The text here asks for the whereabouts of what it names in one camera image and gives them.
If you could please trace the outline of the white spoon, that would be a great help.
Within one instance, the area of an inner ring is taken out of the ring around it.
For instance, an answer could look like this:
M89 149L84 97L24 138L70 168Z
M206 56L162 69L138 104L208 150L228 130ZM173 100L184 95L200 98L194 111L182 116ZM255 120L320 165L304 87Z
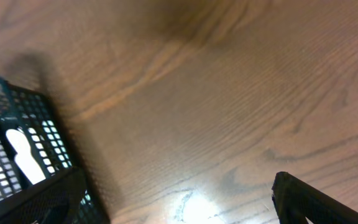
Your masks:
M16 151L14 162L24 173L31 184L37 184L46 179L41 167L31 153L31 146L24 133L16 129L8 129L6 137Z

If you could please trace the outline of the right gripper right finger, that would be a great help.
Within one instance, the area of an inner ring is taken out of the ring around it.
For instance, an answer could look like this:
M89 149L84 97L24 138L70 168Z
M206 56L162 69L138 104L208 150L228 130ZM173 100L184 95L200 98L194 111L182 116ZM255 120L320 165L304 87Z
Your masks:
M358 212L287 172L276 173L272 191L280 224L358 224Z

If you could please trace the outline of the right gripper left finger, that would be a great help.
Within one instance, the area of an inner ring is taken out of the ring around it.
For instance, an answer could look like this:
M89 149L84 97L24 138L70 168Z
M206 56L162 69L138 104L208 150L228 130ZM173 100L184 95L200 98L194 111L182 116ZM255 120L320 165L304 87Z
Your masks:
M0 201L0 223L71 223L85 190L82 169L60 170Z

